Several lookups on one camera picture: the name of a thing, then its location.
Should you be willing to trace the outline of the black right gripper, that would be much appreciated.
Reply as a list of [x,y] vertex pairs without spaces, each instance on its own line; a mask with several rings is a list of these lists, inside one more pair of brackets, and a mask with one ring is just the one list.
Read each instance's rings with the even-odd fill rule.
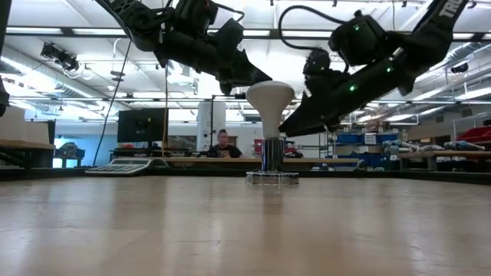
[[324,76],[306,76],[300,106],[278,127],[286,136],[335,133],[338,120],[396,88],[410,92],[415,76],[402,64],[383,59],[355,74],[329,68]]

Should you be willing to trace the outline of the white reflector lightbulb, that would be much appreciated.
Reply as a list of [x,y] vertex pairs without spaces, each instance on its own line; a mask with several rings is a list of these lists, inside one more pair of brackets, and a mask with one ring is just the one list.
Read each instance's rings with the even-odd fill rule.
[[245,98],[259,112],[263,137],[279,138],[282,112],[295,98],[293,88],[281,81],[263,81],[252,85]]

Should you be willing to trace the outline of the chrome lamp socket base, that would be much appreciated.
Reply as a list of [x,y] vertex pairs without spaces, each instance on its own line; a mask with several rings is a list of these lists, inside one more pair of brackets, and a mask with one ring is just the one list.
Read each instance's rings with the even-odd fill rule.
[[248,185],[293,186],[299,184],[299,174],[283,171],[284,140],[268,137],[262,143],[262,165],[259,171],[246,173]]

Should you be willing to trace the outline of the blue storage bin shelf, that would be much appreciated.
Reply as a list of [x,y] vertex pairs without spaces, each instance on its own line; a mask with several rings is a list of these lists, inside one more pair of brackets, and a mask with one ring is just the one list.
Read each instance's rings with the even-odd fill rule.
[[389,134],[338,134],[333,142],[334,155],[339,159],[363,160],[369,167],[381,166],[387,154],[384,152],[384,142],[396,140],[398,135]]

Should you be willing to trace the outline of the black tubular stand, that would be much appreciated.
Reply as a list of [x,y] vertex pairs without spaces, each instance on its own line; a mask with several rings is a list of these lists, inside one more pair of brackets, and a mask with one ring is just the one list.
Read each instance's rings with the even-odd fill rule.
[[[213,142],[213,138],[215,137],[215,130],[214,130],[214,102],[215,102],[215,99],[219,97],[219,95],[215,95],[213,94],[211,96],[211,99],[210,99],[210,135],[209,135],[209,148],[212,148],[214,142]],[[234,100],[244,100],[246,98],[246,94],[245,93],[239,93],[239,94],[234,94],[234,95],[223,95],[224,98],[228,99],[234,99]]]

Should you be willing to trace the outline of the white building pillar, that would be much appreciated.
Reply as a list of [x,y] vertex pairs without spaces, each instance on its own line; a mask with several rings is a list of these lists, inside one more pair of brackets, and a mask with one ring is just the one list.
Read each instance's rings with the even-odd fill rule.
[[[226,103],[214,102],[214,130],[215,137],[213,142],[217,144],[217,134],[221,129],[226,128]],[[204,101],[198,104],[197,115],[197,135],[196,149],[204,151],[209,149],[210,135],[210,101]]]

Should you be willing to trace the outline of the person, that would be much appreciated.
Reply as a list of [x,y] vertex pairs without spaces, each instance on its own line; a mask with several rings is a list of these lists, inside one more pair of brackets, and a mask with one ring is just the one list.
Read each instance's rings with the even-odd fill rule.
[[218,143],[211,146],[207,156],[214,158],[241,158],[242,152],[239,148],[229,143],[229,135],[225,129],[221,129],[217,134]]

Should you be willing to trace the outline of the black computer monitor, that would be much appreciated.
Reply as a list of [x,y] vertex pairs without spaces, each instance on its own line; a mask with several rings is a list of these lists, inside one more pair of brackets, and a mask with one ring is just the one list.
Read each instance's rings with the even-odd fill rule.
[[167,108],[123,110],[119,112],[117,142],[162,141],[168,134]]

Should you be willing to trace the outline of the wooden workbench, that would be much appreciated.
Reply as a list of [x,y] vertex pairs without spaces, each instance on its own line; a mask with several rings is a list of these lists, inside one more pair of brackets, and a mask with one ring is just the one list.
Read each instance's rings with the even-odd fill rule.
[[419,151],[412,153],[398,153],[400,167],[403,168],[404,159],[425,159],[427,167],[431,171],[437,171],[437,157],[465,157],[479,161],[491,160],[491,151],[455,151],[455,150],[438,150],[438,151]]

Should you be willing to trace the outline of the grey desk calculator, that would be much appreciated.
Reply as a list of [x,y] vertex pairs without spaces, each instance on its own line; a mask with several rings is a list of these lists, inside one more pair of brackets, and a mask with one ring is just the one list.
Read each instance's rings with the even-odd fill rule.
[[119,158],[111,160],[105,166],[86,169],[85,173],[94,176],[133,176],[150,168],[151,159]]

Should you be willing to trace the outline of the red storage bin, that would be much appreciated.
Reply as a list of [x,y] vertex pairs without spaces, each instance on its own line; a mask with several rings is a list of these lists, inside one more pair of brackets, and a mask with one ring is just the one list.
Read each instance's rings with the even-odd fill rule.
[[468,143],[486,144],[491,143],[491,126],[481,126],[467,130],[459,135],[457,140],[467,141]]

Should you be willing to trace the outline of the black overhead light bar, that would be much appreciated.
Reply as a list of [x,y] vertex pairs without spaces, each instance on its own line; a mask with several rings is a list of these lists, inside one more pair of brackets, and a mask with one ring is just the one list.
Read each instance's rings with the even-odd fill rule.
[[[322,29],[285,29],[282,31],[286,40],[328,40],[332,30]],[[8,36],[35,37],[70,37],[70,38],[126,38],[126,33],[120,28],[76,28],[76,27],[28,27],[8,26]],[[244,39],[249,40],[279,40],[278,29],[246,29]],[[489,32],[457,32],[453,34],[455,42],[491,42]]]

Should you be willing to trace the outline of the white cardboard box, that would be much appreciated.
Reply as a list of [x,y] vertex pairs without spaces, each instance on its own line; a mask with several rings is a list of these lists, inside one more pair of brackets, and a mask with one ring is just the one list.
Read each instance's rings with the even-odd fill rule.
[[18,107],[6,107],[0,117],[0,140],[23,140],[25,138],[25,111]]
[[49,129],[47,122],[26,122],[24,141],[29,143],[49,144]]

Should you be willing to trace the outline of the wooden side bench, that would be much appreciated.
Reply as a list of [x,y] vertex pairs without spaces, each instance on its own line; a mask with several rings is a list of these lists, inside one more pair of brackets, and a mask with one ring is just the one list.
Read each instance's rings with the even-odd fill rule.
[[0,140],[0,161],[21,167],[51,168],[55,145],[21,140]]

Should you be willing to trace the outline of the black aluminium table frame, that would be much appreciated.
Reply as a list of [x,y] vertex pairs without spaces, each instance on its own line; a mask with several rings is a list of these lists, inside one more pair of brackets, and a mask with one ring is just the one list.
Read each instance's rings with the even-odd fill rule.
[[[86,176],[84,168],[68,169],[0,169],[0,182],[70,178]],[[350,178],[350,179],[414,179],[435,182],[458,182],[491,186],[491,173],[477,172],[430,172],[430,171],[388,171],[388,172],[352,172],[352,171],[300,171],[301,178]],[[202,176],[202,177],[245,177],[244,169],[171,169],[157,167],[149,169],[148,176]]]

